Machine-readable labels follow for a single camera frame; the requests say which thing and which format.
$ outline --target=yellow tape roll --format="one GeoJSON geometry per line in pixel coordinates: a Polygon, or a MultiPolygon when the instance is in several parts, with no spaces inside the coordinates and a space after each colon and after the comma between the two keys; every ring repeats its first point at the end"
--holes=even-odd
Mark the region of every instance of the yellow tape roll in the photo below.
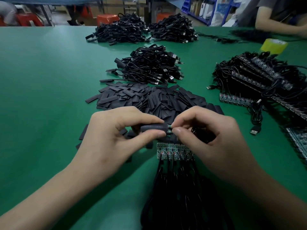
{"type": "Polygon", "coordinates": [[[267,38],[264,41],[260,50],[262,51],[270,51],[271,54],[281,54],[283,50],[287,47],[288,43],[285,41],[281,41],[279,39],[267,38]]]}

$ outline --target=left hand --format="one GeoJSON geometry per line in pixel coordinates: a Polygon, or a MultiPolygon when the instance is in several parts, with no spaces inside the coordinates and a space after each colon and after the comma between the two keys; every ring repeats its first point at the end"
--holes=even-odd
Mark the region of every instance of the left hand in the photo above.
{"type": "Polygon", "coordinates": [[[82,144],[67,168],[96,185],[103,182],[135,151],[166,135],[161,130],[148,130],[133,139],[125,139],[119,131],[125,127],[137,128],[138,124],[151,123],[164,121],[154,115],[142,113],[133,106],[94,113],[82,144]]]}

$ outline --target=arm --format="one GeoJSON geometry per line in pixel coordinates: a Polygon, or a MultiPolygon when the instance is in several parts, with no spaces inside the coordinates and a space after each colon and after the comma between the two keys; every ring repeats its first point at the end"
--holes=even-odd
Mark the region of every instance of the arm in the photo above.
{"type": "Polygon", "coordinates": [[[92,115],[72,162],[50,181],[0,217],[1,230],[49,229],[75,203],[116,173],[131,154],[164,131],[148,130],[126,140],[119,131],[140,123],[163,123],[135,107],[121,107],[92,115]]]}
{"type": "Polygon", "coordinates": [[[235,119],[195,106],[178,115],[172,128],[209,170],[242,189],[278,229],[307,229],[307,205],[261,169],[235,119]],[[204,125],[216,135],[208,144],[188,130],[204,125]]]}
{"type": "Polygon", "coordinates": [[[270,19],[272,9],[260,6],[257,12],[255,28],[258,30],[269,31],[286,35],[300,35],[307,29],[306,26],[291,26],[270,19]]]}

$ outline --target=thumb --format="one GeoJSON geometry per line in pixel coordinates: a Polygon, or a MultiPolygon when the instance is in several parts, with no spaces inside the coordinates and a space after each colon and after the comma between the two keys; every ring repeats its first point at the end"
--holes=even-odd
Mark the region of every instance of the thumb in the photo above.
{"type": "Polygon", "coordinates": [[[209,150],[207,144],[199,140],[191,131],[184,127],[174,127],[172,132],[177,138],[197,156],[202,157],[201,152],[209,150]]]}
{"type": "Polygon", "coordinates": [[[142,132],[140,135],[129,139],[126,141],[126,148],[128,148],[128,153],[132,154],[135,151],[141,149],[149,142],[153,141],[154,139],[161,138],[166,136],[166,133],[161,130],[147,130],[142,132]]]}

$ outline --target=green tabletop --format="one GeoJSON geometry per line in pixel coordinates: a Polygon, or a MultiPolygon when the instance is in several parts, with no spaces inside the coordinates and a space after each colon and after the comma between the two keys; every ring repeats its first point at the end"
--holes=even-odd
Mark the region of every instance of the green tabletop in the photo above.
{"type": "MultiPolygon", "coordinates": [[[[207,34],[227,35],[226,27],[199,27],[207,34]]],[[[25,199],[62,170],[76,153],[75,145],[95,103],[84,100],[104,85],[100,79],[116,67],[116,57],[128,57],[150,44],[87,43],[94,27],[0,27],[0,215],[25,199]]],[[[307,201],[307,172],[277,122],[263,113],[262,131],[252,136],[244,107],[220,103],[218,90],[207,90],[215,64],[260,44],[221,44],[200,38],[193,43],[158,42],[181,57],[185,75],[178,84],[207,102],[221,105],[234,117],[258,163],[273,178],[307,201]]],[[[307,43],[290,42],[279,56],[290,64],[307,66],[307,43]]],[[[141,229],[140,213],[153,185],[158,161],[142,149],[112,178],[74,206],[55,229],[141,229]]],[[[271,225],[261,210],[239,190],[210,177],[237,229],[265,229],[271,225]]]]}

